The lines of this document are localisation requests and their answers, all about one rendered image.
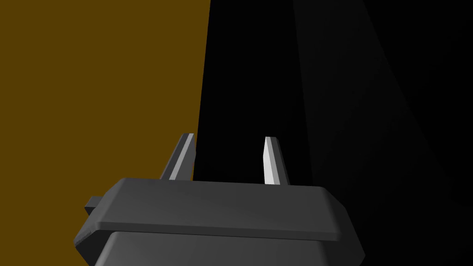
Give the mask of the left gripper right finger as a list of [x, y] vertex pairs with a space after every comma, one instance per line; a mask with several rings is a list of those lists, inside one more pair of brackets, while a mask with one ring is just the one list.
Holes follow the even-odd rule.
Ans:
[[264, 184], [290, 185], [279, 140], [265, 137], [263, 149]]

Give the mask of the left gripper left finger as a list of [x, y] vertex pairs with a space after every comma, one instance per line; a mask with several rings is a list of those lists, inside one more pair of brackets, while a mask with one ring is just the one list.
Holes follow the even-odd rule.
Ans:
[[160, 179], [192, 180], [195, 157], [195, 135], [193, 133], [182, 134]]

